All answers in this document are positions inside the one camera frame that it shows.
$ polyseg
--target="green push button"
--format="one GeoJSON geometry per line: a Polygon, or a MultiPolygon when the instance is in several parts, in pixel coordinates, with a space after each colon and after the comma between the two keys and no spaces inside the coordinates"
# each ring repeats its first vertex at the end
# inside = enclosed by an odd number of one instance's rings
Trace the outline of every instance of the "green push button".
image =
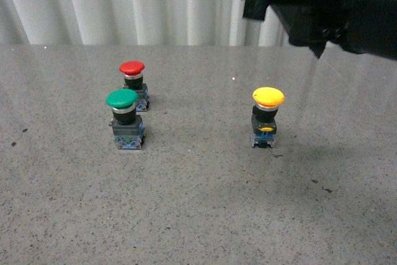
{"type": "Polygon", "coordinates": [[[131,89],[119,89],[107,96],[106,104],[116,109],[132,106],[138,100],[138,94],[131,89]]]}

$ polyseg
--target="dark speck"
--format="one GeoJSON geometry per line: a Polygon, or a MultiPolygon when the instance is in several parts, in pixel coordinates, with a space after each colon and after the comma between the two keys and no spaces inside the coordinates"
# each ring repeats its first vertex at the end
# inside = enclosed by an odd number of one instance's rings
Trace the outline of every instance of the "dark speck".
{"type": "Polygon", "coordinates": [[[327,191],[328,194],[332,194],[332,189],[325,189],[325,188],[323,187],[323,190],[327,191]]]}

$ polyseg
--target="table surface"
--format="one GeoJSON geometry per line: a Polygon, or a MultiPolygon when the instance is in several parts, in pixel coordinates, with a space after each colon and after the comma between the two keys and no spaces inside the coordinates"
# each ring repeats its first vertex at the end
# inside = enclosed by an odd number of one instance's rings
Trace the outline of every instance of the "table surface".
{"type": "Polygon", "coordinates": [[[397,63],[304,48],[0,46],[1,264],[396,264],[397,63]],[[146,142],[108,93],[145,63],[146,142]],[[279,88],[275,148],[252,92],[279,88]]]}

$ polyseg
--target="metal ring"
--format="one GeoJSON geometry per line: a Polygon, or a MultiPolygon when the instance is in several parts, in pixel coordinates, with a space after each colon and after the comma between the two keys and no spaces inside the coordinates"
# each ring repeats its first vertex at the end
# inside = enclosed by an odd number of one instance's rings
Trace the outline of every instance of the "metal ring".
{"type": "Polygon", "coordinates": [[[266,106],[262,106],[260,104],[258,104],[257,102],[255,103],[255,106],[262,111],[266,111],[266,112],[272,112],[272,111],[276,111],[279,106],[274,106],[274,107],[266,107],[266,106]]]}
{"type": "Polygon", "coordinates": [[[133,109],[135,109],[136,104],[133,103],[131,107],[128,107],[126,109],[117,109],[112,107],[112,111],[115,112],[116,114],[127,114],[130,113],[133,109]]]}
{"type": "Polygon", "coordinates": [[[136,76],[129,76],[127,74],[124,74],[124,78],[127,79],[127,80],[136,80],[136,79],[142,78],[142,76],[143,76],[142,72],[140,72],[136,76]]]}

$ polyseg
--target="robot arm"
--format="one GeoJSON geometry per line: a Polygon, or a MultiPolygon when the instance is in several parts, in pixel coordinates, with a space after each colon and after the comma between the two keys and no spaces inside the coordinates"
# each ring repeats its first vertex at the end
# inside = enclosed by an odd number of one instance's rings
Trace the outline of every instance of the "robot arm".
{"type": "Polygon", "coordinates": [[[318,58],[331,41],[348,52],[397,60],[397,0],[246,0],[243,17],[264,20],[269,5],[289,42],[318,58]]]}

